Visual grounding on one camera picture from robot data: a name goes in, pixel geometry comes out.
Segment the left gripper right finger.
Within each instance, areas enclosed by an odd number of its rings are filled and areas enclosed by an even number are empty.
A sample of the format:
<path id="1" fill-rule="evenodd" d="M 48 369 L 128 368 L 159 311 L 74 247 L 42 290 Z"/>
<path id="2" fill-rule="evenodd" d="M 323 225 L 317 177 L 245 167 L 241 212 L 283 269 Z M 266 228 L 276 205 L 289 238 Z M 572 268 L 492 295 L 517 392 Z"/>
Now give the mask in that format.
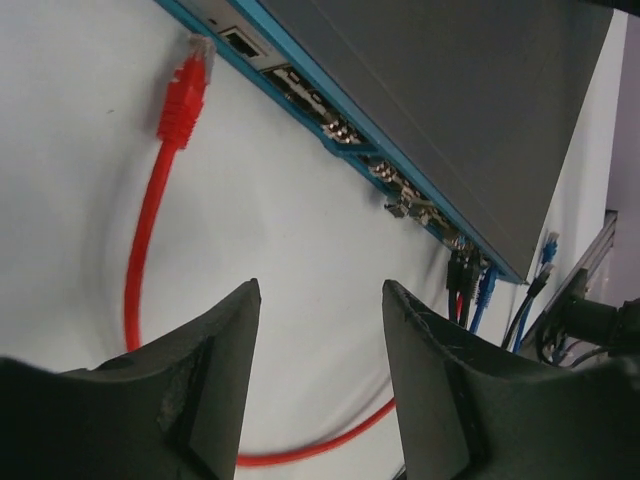
<path id="1" fill-rule="evenodd" d="M 384 336 L 411 479 L 635 479 L 639 361 L 562 369 L 382 287 Z"/>

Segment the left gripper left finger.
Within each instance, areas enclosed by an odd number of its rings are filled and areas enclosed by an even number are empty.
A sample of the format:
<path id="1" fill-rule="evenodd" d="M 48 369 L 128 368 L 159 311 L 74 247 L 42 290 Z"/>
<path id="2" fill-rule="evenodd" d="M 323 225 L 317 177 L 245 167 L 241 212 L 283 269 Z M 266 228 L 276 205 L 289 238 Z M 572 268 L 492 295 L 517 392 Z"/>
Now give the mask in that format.
<path id="1" fill-rule="evenodd" d="M 5 479 L 230 479 L 259 325 L 256 280 L 99 367 L 1 361 Z"/>

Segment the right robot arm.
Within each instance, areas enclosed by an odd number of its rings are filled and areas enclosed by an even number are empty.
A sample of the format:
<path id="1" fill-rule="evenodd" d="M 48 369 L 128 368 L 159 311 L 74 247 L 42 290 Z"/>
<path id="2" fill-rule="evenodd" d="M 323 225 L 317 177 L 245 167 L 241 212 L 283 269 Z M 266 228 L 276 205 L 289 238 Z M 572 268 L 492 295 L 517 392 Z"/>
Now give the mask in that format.
<path id="1" fill-rule="evenodd" d="M 566 356 L 568 338 L 595 346 L 575 360 L 575 366 L 600 354 L 639 353 L 639 301 L 615 307 L 589 300 L 587 281 L 588 270 L 578 269 L 536 320 L 533 346 L 539 362 L 557 366 Z"/>

